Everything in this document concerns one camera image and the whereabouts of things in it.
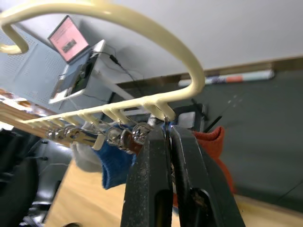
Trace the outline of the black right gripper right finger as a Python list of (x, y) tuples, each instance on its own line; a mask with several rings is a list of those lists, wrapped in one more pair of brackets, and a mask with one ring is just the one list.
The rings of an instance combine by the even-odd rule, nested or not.
[(243, 227), (231, 174), (220, 160), (224, 128), (204, 133), (172, 126), (170, 136), (180, 225)]

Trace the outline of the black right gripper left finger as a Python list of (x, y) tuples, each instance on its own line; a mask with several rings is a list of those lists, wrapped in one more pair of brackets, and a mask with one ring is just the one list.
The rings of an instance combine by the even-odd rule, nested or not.
[(173, 189), (168, 143), (161, 128), (151, 131), (130, 168), (122, 227), (170, 227)]

